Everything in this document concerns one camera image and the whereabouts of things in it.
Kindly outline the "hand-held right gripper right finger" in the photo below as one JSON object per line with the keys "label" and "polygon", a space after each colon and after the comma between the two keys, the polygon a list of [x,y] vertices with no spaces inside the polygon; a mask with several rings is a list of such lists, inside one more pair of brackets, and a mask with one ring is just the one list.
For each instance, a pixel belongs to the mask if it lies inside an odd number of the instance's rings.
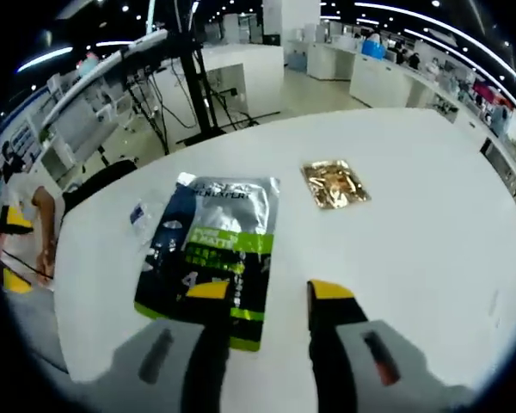
{"label": "hand-held right gripper right finger", "polygon": [[474,393],[445,385],[425,355],[354,294],[324,280],[307,283],[309,354],[321,412],[467,412]]}

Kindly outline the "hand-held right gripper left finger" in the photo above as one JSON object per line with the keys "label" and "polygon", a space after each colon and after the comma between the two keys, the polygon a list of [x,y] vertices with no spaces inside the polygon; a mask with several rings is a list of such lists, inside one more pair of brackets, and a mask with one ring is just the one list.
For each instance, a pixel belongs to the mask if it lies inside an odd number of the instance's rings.
{"label": "hand-held right gripper left finger", "polygon": [[184,320],[157,319],[119,346],[107,373],[109,412],[218,412],[229,357],[229,283],[184,295]]}

